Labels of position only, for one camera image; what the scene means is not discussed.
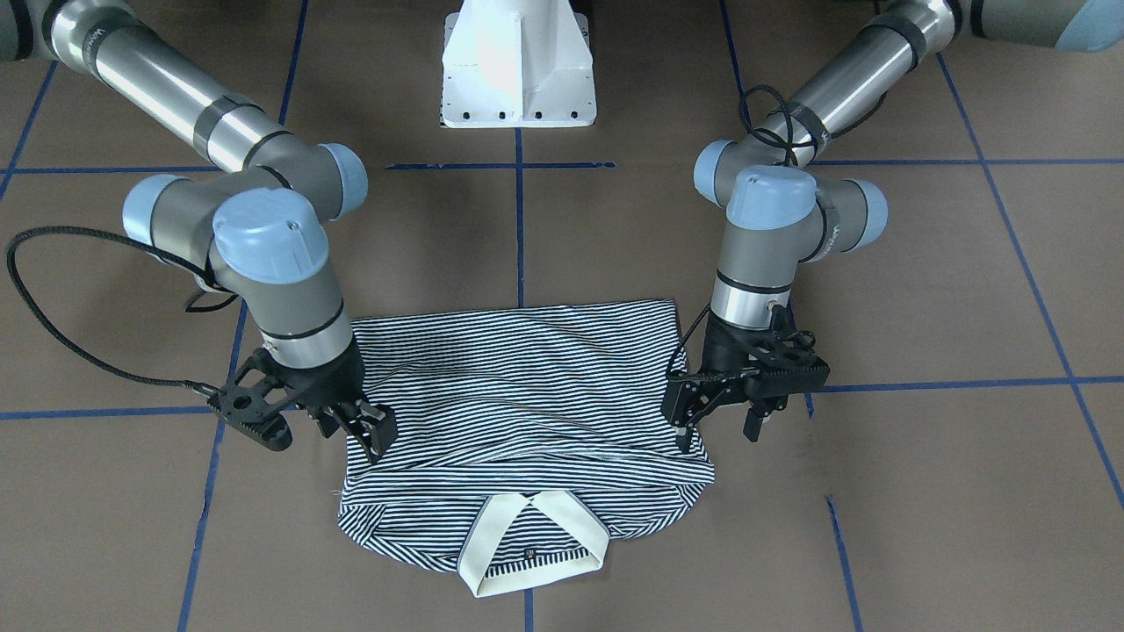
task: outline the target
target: striped shirt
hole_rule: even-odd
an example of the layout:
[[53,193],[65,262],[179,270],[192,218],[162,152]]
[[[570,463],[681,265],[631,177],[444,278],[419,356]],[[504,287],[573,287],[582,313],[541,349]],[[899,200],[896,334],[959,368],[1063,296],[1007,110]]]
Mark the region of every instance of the striped shirt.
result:
[[[670,300],[353,326],[364,391],[390,405],[398,422],[398,440],[373,467],[348,439],[339,526],[366,549],[455,571],[490,498],[550,490],[569,491],[609,538],[640,538],[683,516],[714,480],[698,435],[682,454],[660,414],[679,335]],[[487,577],[583,553],[527,506]]]

